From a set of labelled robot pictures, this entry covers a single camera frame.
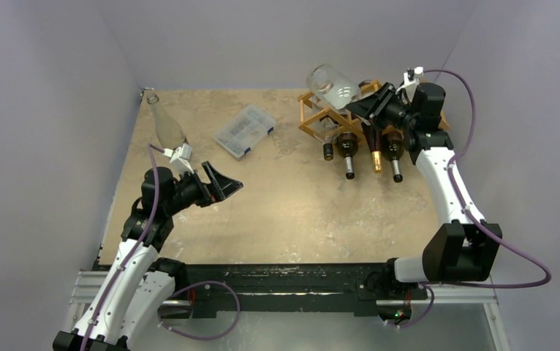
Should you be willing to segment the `clear squat glass bottle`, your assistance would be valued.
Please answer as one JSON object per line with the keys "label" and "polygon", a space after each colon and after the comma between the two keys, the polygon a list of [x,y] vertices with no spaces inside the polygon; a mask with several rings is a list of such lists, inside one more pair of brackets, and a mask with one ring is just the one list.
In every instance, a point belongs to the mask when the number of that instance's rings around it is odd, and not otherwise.
{"label": "clear squat glass bottle", "polygon": [[306,85],[316,97],[340,112],[362,98],[360,87],[331,64],[321,64],[306,77]]}

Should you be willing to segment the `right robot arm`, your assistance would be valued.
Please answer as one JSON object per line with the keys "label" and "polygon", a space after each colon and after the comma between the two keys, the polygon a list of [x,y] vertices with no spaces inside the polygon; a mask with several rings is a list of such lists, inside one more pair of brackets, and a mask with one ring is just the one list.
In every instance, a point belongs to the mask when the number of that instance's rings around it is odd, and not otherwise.
{"label": "right robot arm", "polygon": [[380,279],[385,295],[397,298],[417,283],[484,282],[490,275],[501,228],[490,224],[472,202],[455,166],[453,142],[439,127],[445,90],[419,83],[410,102],[387,83],[346,109],[373,127],[400,129],[412,164],[427,181],[439,229],[421,255],[388,261]]}

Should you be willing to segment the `clear tall glass bottle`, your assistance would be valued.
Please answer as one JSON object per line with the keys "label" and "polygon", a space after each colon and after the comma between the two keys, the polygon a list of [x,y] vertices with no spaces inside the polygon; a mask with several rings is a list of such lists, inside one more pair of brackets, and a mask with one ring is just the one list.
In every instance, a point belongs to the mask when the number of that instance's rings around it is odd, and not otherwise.
{"label": "clear tall glass bottle", "polygon": [[182,126],[163,107],[160,98],[151,93],[146,97],[155,121],[155,131],[163,148],[176,149],[187,142]]}

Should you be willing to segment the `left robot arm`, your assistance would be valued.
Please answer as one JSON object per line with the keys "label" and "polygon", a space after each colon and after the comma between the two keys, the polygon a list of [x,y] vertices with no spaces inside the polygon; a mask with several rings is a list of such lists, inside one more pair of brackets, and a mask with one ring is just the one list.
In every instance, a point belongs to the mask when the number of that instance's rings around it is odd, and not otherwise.
{"label": "left robot arm", "polygon": [[173,216],[191,205],[221,202],[243,188],[209,162],[202,166],[207,183],[196,172],[176,178],[156,165],[145,173],[99,292],[72,330],[58,332],[54,350],[130,350],[164,301],[193,289],[184,263],[159,257],[174,228]]}

